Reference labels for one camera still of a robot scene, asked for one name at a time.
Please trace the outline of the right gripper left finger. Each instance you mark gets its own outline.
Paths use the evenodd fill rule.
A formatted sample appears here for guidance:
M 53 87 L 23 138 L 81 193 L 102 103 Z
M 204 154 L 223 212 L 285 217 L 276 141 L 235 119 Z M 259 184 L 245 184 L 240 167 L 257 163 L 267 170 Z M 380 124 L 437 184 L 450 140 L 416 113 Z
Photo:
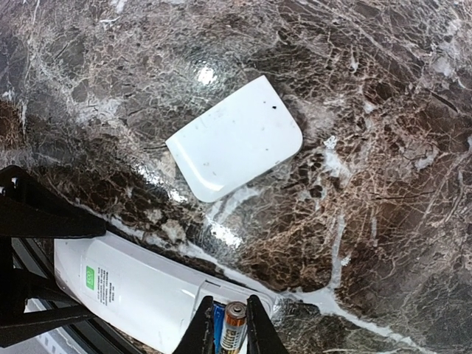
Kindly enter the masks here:
M 205 296 L 180 340 L 176 354 L 214 354 L 214 304 Z

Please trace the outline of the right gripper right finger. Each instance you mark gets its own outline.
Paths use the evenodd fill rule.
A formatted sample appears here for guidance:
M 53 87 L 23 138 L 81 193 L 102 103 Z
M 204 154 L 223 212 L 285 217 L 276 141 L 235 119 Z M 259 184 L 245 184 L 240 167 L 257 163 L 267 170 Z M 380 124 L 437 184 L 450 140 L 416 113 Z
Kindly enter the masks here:
M 248 354 L 286 354 L 286 348 L 257 295 L 247 299 Z

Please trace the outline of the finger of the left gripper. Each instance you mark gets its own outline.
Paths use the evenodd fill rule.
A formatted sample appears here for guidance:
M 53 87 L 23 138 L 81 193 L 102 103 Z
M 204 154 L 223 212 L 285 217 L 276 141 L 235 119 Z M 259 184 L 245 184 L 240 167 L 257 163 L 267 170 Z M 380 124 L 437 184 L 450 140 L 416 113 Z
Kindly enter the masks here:
M 63 302 L 64 308 L 26 312 L 29 299 Z M 13 245 L 1 238 L 1 347 L 10 347 L 95 315 L 62 292 L 54 280 L 13 266 Z
M 106 222 L 50 192 L 16 165 L 1 169 L 1 236 L 91 238 Z

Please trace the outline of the gold battery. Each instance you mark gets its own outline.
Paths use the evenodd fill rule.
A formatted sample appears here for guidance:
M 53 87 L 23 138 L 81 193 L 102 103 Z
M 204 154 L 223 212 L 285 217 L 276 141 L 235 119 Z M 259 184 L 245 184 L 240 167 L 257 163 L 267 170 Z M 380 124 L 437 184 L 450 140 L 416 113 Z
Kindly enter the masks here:
M 239 353 L 246 335 L 246 305 L 230 302 L 225 307 L 219 353 Z

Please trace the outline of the blue battery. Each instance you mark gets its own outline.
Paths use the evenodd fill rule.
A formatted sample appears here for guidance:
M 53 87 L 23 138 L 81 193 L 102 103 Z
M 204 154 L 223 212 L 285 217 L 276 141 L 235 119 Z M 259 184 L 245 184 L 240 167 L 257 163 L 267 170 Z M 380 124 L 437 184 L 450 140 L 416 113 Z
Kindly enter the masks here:
M 221 346 L 221 334 L 225 318 L 225 305 L 219 302 L 213 303 L 213 319 L 214 319 L 214 345 L 215 353 L 219 353 Z

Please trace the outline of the white remote control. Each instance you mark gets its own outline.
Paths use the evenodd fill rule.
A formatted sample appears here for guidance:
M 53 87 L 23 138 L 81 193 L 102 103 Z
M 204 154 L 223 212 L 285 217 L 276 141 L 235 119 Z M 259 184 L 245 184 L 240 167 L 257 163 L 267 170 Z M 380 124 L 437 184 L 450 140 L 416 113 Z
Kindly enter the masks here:
M 107 233 L 54 241 L 55 279 L 70 297 L 160 353 L 177 348 L 205 296 L 227 306 L 257 295 L 268 315 L 275 298 L 197 271 Z

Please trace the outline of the white battery cover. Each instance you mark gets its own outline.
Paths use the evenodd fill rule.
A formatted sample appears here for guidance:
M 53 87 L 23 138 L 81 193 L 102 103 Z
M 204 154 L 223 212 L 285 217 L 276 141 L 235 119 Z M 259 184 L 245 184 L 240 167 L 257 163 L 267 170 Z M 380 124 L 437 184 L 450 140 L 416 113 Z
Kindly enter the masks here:
M 302 131 L 265 76 L 204 112 L 166 141 L 193 195 L 212 203 L 291 158 Z

